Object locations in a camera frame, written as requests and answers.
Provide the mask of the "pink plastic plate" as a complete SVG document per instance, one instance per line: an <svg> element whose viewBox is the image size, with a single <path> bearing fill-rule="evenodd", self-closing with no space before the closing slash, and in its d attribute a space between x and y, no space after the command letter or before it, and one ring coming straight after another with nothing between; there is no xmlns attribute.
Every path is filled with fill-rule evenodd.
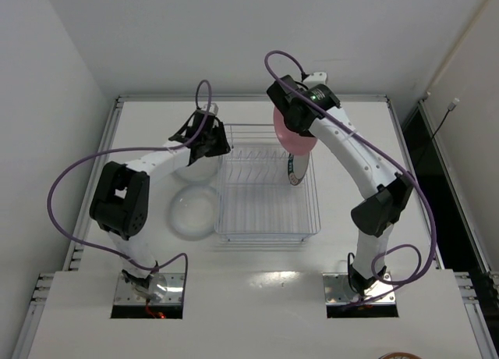
<svg viewBox="0 0 499 359"><path fill-rule="evenodd" d="M317 138L304 137L292 132L285 126L284 116L274 107L273 125L281 146L292 155L303 156L310 153L317 144Z"/></svg>

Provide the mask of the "green rimmed white plate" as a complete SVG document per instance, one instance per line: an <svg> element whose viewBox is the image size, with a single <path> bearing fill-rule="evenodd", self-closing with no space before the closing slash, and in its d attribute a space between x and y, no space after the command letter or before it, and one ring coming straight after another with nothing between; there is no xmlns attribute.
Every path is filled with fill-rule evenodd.
<svg viewBox="0 0 499 359"><path fill-rule="evenodd" d="M304 155L288 155L287 175L292 186L298 186L305 178L310 162L310 153Z"/></svg>

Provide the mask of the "white wire dish rack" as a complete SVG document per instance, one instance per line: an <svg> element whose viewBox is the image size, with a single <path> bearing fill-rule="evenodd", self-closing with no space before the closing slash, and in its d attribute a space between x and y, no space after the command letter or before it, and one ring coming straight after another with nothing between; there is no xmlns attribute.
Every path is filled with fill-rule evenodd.
<svg viewBox="0 0 499 359"><path fill-rule="evenodd" d="M228 242L299 243L320 232L310 155L305 178L288 181L289 153L270 124L228 124L231 150L219 160L215 232Z"/></svg>

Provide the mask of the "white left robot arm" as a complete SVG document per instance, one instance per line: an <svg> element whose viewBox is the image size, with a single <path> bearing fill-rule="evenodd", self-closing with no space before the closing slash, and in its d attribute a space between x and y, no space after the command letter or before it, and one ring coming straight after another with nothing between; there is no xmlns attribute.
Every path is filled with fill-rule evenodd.
<svg viewBox="0 0 499 359"><path fill-rule="evenodd" d="M157 274L158 263L140 235L147 221L150 188L179 169L230 151L217 113L217 107L198 108L161 151L122 164L111 161L101 171L90 217L124 254L125 281L146 298L158 299L166 290L165 278Z"/></svg>

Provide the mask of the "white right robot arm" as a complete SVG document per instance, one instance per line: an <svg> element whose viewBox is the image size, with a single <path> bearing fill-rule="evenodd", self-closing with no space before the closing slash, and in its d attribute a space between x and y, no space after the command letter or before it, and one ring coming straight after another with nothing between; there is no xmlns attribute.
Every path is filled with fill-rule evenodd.
<svg viewBox="0 0 499 359"><path fill-rule="evenodd" d="M355 182L363 201L351 210L359 229L356 252L348 267L349 284L363 296L386 271L381 258L412 193L412 184L384 157L356 139L357 129L325 84L305 90L290 76L281 78L285 125L322 142Z"/></svg>

